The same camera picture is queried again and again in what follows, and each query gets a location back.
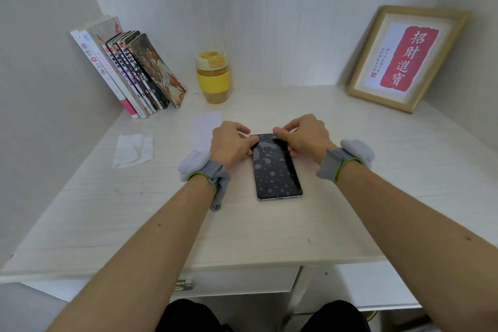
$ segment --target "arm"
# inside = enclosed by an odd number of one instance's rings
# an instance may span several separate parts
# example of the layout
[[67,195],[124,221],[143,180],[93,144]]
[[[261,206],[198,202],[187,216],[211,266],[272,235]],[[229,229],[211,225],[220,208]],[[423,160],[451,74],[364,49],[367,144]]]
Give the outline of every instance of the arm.
[[[289,143],[293,156],[308,154],[318,165],[327,148],[336,148],[312,114],[273,131]],[[356,161],[343,167],[337,185],[443,331],[498,329],[496,247]]]
[[[227,169],[258,137],[225,121],[213,131],[211,158]],[[193,176],[97,272],[48,331],[154,331],[215,196],[203,175]]]

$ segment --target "yellow bottle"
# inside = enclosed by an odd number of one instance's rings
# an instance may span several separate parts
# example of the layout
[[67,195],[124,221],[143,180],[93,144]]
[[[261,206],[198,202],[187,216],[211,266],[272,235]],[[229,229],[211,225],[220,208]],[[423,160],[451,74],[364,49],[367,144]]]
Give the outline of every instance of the yellow bottle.
[[206,101],[221,104],[230,95],[230,71],[227,53],[220,50],[206,50],[195,55],[197,81]]

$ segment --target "picture frame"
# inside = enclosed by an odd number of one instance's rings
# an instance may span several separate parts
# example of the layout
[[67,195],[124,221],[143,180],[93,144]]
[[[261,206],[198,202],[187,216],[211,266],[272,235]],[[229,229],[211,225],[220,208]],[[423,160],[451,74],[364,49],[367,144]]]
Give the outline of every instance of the picture frame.
[[348,95],[413,113],[469,17],[468,11],[383,6]]

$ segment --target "smartphone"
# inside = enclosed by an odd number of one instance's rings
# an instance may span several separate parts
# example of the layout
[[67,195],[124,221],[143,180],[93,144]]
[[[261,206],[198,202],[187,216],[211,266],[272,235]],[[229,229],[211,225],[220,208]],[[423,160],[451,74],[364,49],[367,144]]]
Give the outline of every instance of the smartphone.
[[258,134],[252,147],[256,193],[260,201],[294,198],[303,191],[287,143],[274,134]]

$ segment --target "book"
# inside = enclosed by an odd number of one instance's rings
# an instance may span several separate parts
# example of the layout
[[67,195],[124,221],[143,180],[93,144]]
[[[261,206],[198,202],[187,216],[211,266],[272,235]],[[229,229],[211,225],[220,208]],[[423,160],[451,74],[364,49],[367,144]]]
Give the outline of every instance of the book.
[[97,69],[101,77],[104,79],[104,81],[107,83],[109,88],[114,92],[118,100],[121,102],[121,104],[124,106],[124,108],[128,111],[129,115],[131,115],[132,118],[138,118],[139,115],[136,112],[135,108],[133,108],[132,104],[129,102],[129,100],[123,95],[121,90],[118,88],[116,83],[114,83],[114,80],[110,77],[109,73],[105,70],[103,65],[100,63],[100,61],[96,58],[95,53],[93,53],[88,45],[86,44],[85,40],[81,36],[80,32],[78,30],[74,30],[71,32],[71,36],[74,38],[78,46],[83,50],[87,58],[90,60],[90,62],[94,65],[94,67]]
[[182,104],[186,89],[163,62],[147,35],[145,33],[140,34],[127,47],[162,93],[178,109]]
[[155,112],[155,111],[157,111],[157,108],[155,106],[155,103],[154,103],[152,97],[147,94],[146,87],[143,85],[142,80],[140,79],[138,74],[135,72],[134,68],[129,63],[128,59],[125,57],[124,53],[121,51],[121,48],[119,45],[119,40],[123,39],[125,37],[128,37],[131,33],[132,33],[131,31],[126,32],[125,34],[114,39],[112,43],[113,43],[116,55],[120,56],[123,65],[128,69],[127,74],[130,77],[130,79],[132,80],[136,89],[140,92],[140,94],[142,95],[143,99],[146,101],[149,108]]
[[140,77],[142,83],[147,89],[147,93],[154,100],[159,109],[168,107],[169,101],[166,96],[161,92],[159,87],[155,85],[154,81],[148,76],[147,72],[142,69],[140,64],[135,60],[132,53],[127,48],[127,45],[140,35],[139,31],[134,31],[126,37],[121,37],[117,44],[119,45],[124,56],[127,58],[130,65],[132,65],[136,74]]
[[137,87],[137,85],[135,84],[136,80],[134,79],[134,77],[130,73],[130,71],[128,70],[128,67],[122,61],[120,53],[117,52],[116,49],[115,49],[115,47],[114,47],[115,41],[119,37],[121,37],[123,35],[126,35],[128,33],[129,32],[121,33],[121,34],[119,34],[117,36],[111,37],[109,40],[107,40],[105,42],[106,43],[106,47],[109,49],[110,53],[112,54],[112,56],[109,57],[109,58],[111,58],[111,60],[113,61],[113,63],[115,62],[113,60],[113,58],[117,61],[118,65],[116,66],[116,68],[118,69],[118,71],[120,71],[121,77],[124,79],[125,83],[128,84],[129,88],[134,92],[135,96],[140,101],[140,103],[142,104],[142,106],[147,110],[147,112],[149,114],[153,114],[154,110],[149,106],[149,104],[144,99],[144,96],[142,95],[141,89],[139,87]]
[[114,83],[118,86],[124,96],[133,105],[134,109],[141,118],[147,118],[150,111],[147,110],[140,102],[140,99],[129,87],[128,83],[123,79],[119,70],[115,67],[112,60],[109,59],[107,53],[102,48],[101,44],[105,43],[107,39],[115,36],[121,31],[121,24],[116,16],[103,16],[97,21],[85,24],[80,27],[79,32],[85,39],[87,45],[95,53],[97,59],[103,65],[104,69],[108,72]]

